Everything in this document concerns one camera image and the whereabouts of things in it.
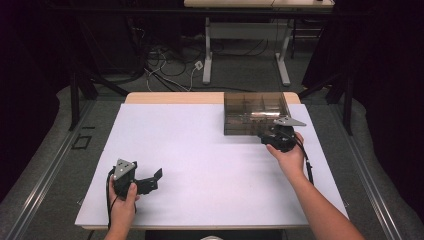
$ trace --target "hand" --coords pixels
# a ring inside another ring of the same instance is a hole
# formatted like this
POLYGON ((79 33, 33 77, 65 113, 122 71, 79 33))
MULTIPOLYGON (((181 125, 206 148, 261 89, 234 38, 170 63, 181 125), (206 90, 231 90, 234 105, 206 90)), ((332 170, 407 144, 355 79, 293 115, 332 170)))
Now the hand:
POLYGON ((137 185, 131 183, 128 189, 127 198, 121 199, 115 193, 113 187, 113 176, 109 179, 109 200, 111 206, 111 227, 106 239, 125 239, 135 216, 135 201, 140 196, 137 195, 137 185))
MULTIPOLYGON (((300 133, 296 132, 296 136, 303 144, 303 137, 300 133)), ((287 179, 292 182, 297 177, 306 178, 303 173, 304 155, 302 149, 296 146, 286 153, 275 149, 272 145, 267 144, 268 151, 278 160, 281 170, 286 175, 287 179)))

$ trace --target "white table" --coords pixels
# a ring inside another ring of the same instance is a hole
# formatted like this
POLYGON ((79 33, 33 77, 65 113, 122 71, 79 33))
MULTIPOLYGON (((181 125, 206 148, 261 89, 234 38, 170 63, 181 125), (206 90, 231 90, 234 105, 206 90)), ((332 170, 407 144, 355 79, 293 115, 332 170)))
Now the white table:
MULTIPOLYGON (((195 8, 274 8, 274 9, 319 9, 331 10, 332 0, 185 0, 186 7, 195 8)), ((284 63, 290 31, 286 23, 213 23, 206 18, 205 38, 206 57, 203 70, 203 83, 211 81, 212 57, 211 39, 275 39, 282 41, 280 52, 275 54, 281 81, 290 86, 290 79, 284 63)))
MULTIPOLYGON (((308 225, 292 187, 260 139, 224 136, 223 93, 138 93, 127 100, 121 105, 76 225, 107 228, 105 184, 118 158, 138 162, 136 179, 163 169, 159 189, 137 202, 133 228, 308 225)), ((307 124, 295 130, 305 138, 315 186, 347 216, 309 114, 304 105, 290 102, 292 117, 307 124)))

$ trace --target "acrylic box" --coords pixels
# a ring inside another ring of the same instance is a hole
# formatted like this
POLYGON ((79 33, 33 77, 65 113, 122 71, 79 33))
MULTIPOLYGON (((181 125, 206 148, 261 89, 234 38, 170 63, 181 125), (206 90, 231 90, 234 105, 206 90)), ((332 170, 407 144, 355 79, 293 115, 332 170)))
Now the acrylic box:
POLYGON ((225 93, 224 135, 258 135, 289 115, 281 92, 225 93))

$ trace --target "human arm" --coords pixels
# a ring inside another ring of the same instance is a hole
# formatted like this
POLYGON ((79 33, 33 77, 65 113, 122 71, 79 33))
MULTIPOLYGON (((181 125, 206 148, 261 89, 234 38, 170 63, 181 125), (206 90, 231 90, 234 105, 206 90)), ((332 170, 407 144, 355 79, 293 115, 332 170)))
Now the human arm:
MULTIPOLYGON (((301 142, 303 138, 296 133, 301 142)), ((271 145, 268 151, 278 160, 281 170, 292 185, 317 239, 364 239, 356 227, 334 207, 303 173, 304 155, 299 146, 283 153, 271 145)))
POLYGON ((109 199, 112 205, 110 213, 111 226, 105 239, 119 240, 127 238, 135 216, 134 204, 139 198, 140 196, 137 196, 137 185, 135 183, 131 183, 125 200, 118 197, 113 188, 113 177, 110 177, 109 199))

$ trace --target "white desk frame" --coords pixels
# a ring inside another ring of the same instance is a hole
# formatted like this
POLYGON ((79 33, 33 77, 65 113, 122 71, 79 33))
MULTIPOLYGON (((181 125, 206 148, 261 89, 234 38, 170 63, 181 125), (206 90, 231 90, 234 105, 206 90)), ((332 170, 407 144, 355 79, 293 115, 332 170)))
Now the white desk frame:
MULTIPOLYGON (((260 7, 260 8, 289 8, 289 9, 331 9, 333 2, 331 0, 275 0, 272 2, 257 3, 257 1, 209 1, 209 0, 186 0, 186 7, 260 7)), ((280 52, 275 54, 278 70, 283 86, 290 86, 290 79, 287 73, 284 58, 287 52, 287 46, 290 40, 290 31, 287 23, 211 23, 209 18, 205 22, 206 38, 206 57, 203 70, 203 84, 209 84, 211 81, 212 57, 210 40, 211 39, 276 39, 282 40, 280 52)))

